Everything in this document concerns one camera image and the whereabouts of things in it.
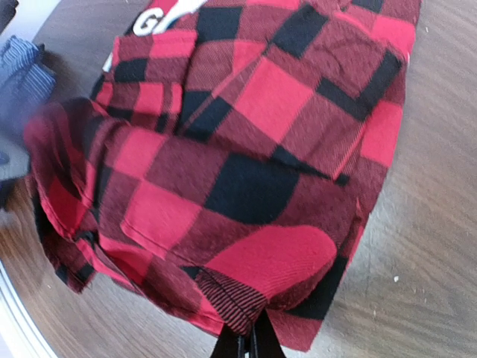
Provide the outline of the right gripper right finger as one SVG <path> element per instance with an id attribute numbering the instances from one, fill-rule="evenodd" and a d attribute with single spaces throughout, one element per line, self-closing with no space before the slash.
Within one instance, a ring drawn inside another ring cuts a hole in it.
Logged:
<path id="1" fill-rule="evenodd" d="M 279 340 L 268 317 L 263 310 L 250 333 L 251 358 L 285 358 Z"/>

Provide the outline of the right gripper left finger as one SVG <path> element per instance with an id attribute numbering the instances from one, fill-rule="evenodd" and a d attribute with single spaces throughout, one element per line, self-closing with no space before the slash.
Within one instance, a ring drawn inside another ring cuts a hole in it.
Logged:
<path id="1" fill-rule="evenodd" d="M 248 338 L 234 333 L 224 325 L 210 358 L 245 358 L 248 353 Z"/>

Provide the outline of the red black plaid shirt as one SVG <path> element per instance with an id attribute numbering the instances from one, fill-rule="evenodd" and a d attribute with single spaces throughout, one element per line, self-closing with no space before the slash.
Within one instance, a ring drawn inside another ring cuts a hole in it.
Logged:
<path id="1" fill-rule="evenodd" d="M 26 127 L 37 230 L 219 336 L 310 349 L 392 164 L 419 1 L 151 1 L 89 98 Z"/>

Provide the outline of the blue checked shirt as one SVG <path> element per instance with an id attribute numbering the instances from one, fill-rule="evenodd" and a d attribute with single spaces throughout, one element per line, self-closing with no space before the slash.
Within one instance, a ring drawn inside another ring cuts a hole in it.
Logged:
<path id="1" fill-rule="evenodd" d="M 1 134 L 23 146 L 31 117 L 50 99 L 56 75 L 44 63 L 45 46 L 17 36 L 1 46 Z"/>

